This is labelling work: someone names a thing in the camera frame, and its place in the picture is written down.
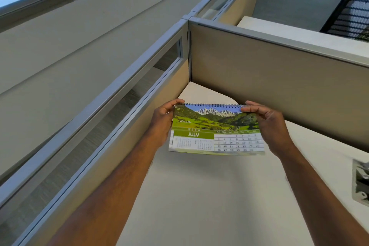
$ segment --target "blue sky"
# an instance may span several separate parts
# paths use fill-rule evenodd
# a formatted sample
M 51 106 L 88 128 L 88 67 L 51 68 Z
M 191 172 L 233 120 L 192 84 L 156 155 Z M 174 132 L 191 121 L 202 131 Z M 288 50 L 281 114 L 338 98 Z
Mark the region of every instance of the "blue sky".
M 217 109 L 219 112 L 223 111 L 223 110 L 230 110 L 232 112 L 240 112 L 240 108 L 232 108 L 232 107 L 205 107 L 205 106 L 197 106 L 197 105 L 186 105 L 186 107 L 190 108 L 191 110 L 194 110 L 194 111 L 199 111 L 200 109 L 210 109 L 210 108 L 213 108 L 213 109 Z

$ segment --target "calendar photo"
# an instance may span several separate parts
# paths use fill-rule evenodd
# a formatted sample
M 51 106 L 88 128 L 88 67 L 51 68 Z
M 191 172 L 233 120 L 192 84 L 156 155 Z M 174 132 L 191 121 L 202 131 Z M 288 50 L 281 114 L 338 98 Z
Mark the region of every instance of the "calendar photo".
M 264 153 L 254 113 L 241 105 L 178 104 L 175 106 L 169 150 L 211 155 Z

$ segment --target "mountain landscape photo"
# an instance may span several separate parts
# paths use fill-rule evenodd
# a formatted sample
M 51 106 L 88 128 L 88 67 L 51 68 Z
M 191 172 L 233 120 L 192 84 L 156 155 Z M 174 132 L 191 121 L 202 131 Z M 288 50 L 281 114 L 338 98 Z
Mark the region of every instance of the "mountain landscape photo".
M 210 130 L 249 130 L 258 129 L 259 125 L 255 114 L 241 113 L 239 108 L 176 105 L 173 127 Z

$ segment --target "spiral binding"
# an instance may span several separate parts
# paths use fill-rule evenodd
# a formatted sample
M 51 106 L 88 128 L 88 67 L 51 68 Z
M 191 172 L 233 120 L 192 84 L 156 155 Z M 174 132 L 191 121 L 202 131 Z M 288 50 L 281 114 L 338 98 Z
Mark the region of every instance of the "spiral binding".
M 239 105 L 239 104 L 205 104 L 205 103 L 178 103 L 177 105 L 191 105 L 191 106 L 201 106 L 201 107 L 222 107 L 222 108 L 246 107 L 246 105 Z

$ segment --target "forearm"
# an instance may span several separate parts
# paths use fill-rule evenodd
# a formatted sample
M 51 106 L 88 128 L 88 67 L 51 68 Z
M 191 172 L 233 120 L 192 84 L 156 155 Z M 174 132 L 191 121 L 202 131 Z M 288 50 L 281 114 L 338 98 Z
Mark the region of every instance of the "forearm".
M 157 146 L 144 135 L 108 178 L 82 203 L 48 245 L 115 245 Z
M 369 234 L 346 210 L 314 168 L 296 147 L 280 154 L 288 181 L 295 194 L 316 246 L 364 246 Z

